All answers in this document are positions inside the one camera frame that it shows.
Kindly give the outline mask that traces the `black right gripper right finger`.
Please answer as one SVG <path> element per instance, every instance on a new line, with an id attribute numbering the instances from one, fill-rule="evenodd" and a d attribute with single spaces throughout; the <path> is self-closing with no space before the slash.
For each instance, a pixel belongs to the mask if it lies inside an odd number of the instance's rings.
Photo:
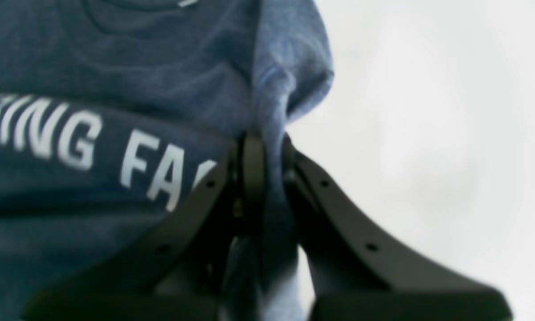
<path id="1" fill-rule="evenodd" d="M 495 288 L 412 250 L 283 140 L 283 179 L 314 287 L 310 321 L 511 321 Z"/>

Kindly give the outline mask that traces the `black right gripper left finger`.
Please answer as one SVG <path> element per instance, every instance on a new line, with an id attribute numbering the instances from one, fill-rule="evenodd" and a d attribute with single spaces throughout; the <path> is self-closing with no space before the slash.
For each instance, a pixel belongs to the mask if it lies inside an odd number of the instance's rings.
<path id="1" fill-rule="evenodd" d="M 217 321 L 233 239 L 261 233 L 265 144 L 248 132 L 182 204 L 124 250 L 37 291 L 24 321 Z"/>

